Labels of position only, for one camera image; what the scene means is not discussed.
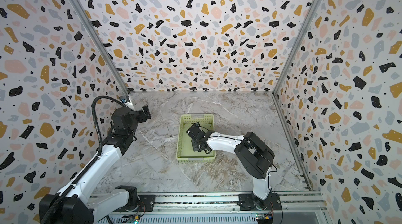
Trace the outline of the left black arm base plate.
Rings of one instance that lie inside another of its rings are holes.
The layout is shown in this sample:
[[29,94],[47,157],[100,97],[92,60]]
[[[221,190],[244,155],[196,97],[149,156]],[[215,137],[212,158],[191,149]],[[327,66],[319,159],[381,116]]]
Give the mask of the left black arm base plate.
[[156,196],[153,194],[140,194],[133,203],[127,203],[114,212],[123,212],[125,214],[143,214],[152,212],[156,203]]

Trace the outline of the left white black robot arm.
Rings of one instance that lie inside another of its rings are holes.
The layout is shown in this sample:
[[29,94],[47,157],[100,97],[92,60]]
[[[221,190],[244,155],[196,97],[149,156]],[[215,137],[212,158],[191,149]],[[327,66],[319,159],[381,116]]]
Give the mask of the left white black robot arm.
[[112,115],[112,131],[101,141],[97,155],[56,194],[46,195],[39,203],[42,224],[94,224],[114,210],[135,209],[140,201],[133,186],[118,186],[112,192],[90,201],[93,191],[107,171],[125,154],[136,140],[140,123],[151,119],[147,105],[139,111],[129,107]]

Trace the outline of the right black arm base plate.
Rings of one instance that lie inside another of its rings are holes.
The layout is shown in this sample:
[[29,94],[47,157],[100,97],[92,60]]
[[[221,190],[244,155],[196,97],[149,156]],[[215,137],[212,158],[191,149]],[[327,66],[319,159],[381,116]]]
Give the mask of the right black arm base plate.
[[278,194],[270,193],[266,199],[262,200],[255,196],[253,193],[250,194],[239,194],[239,201],[237,205],[240,207],[241,211],[270,211],[270,210],[282,210],[281,200]]

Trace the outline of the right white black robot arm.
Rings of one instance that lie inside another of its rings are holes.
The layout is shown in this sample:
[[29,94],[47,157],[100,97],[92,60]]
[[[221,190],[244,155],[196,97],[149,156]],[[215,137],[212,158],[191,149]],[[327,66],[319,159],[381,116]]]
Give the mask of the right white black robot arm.
[[270,175],[277,172],[273,163],[275,154],[253,132],[231,136],[207,130],[194,123],[186,131],[195,152],[224,151],[234,154],[249,175],[253,177],[253,195],[265,200],[272,192]]

